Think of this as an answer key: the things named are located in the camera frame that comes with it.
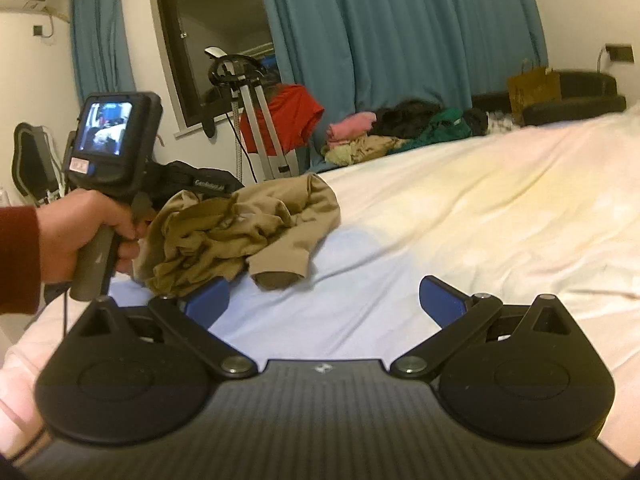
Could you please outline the person's left hand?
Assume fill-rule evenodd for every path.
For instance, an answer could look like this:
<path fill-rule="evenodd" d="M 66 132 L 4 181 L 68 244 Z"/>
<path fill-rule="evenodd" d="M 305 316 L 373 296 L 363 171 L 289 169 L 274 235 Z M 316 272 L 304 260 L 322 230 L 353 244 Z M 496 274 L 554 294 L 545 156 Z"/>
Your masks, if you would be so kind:
<path fill-rule="evenodd" d="M 154 218 L 134 218 L 131 208 L 98 191 L 75 190 L 36 210 L 39 229 L 40 280 L 44 284 L 69 282 L 78 254 L 106 226 L 122 237 L 115 271 L 128 273 L 140 252 L 138 240 Z"/>

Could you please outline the dark red left sleeve forearm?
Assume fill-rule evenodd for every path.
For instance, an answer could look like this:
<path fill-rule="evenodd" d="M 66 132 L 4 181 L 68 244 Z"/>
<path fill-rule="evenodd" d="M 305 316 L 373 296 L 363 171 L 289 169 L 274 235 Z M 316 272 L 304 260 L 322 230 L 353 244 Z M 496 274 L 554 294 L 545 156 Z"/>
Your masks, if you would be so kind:
<path fill-rule="evenodd" d="M 41 286 L 35 208 L 2 208 L 0 235 L 1 313 L 34 314 Z"/>

